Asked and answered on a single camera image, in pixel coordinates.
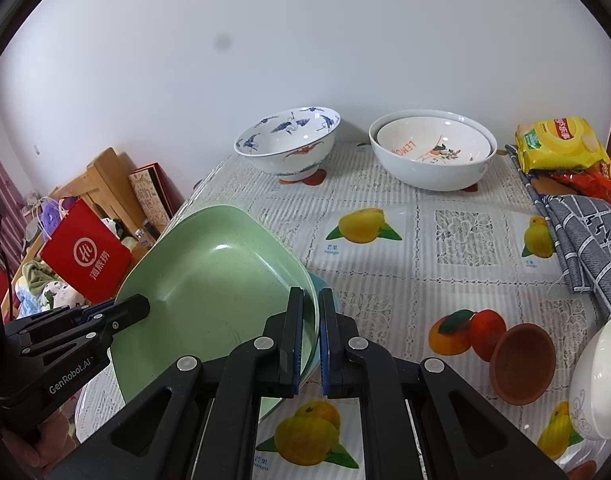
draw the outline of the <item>green cloth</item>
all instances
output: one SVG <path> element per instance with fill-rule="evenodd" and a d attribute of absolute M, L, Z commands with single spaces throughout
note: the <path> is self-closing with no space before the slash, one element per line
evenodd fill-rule
<path fill-rule="evenodd" d="M 22 273 L 28 282 L 28 290 L 33 296 L 41 294 L 46 283 L 60 279 L 55 271 L 44 262 L 28 262 L 23 266 Z"/>

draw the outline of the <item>pink curtain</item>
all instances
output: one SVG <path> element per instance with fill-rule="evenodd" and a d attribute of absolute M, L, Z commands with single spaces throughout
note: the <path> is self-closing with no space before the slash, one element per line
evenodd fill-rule
<path fill-rule="evenodd" d="M 0 162 L 0 196 L 6 205 L 1 225 L 1 249 L 6 254 L 10 272 L 16 272 L 22 260 L 25 221 L 22 215 L 23 197 L 14 186 Z"/>

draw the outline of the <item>chip bag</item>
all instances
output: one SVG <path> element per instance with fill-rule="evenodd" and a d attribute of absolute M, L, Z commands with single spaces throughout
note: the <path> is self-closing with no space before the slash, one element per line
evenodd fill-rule
<path fill-rule="evenodd" d="M 531 170 L 586 170 L 603 161 L 610 164 L 588 121 L 581 117 L 519 124 L 515 133 L 519 165 Z"/>
<path fill-rule="evenodd" d="M 553 171 L 550 177 L 585 196 L 600 198 L 611 204 L 611 159 L 609 164 L 601 160 L 585 171 Z"/>

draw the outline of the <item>human hand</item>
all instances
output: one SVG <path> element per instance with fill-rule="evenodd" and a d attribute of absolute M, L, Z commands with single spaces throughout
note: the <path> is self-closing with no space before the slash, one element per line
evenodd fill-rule
<path fill-rule="evenodd" d="M 39 426 L 41 438 L 35 446 L 7 428 L 2 428 L 1 438 L 20 466 L 40 467 L 42 476 L 47 478 L 54 466 L 74 450 L 69 429 L 66 416 L 57 410 Z"/>

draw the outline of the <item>yellow chip bag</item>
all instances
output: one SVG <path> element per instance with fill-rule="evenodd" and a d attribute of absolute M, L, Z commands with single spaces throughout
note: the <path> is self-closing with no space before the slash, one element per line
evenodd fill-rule
<path fill-rule="evenodd" d="M 588 121 L 581 117 L 519 124 L 515 133 L 519 165 L 531 170 L 586 170 L 599 160 L 610 164 Z"/>

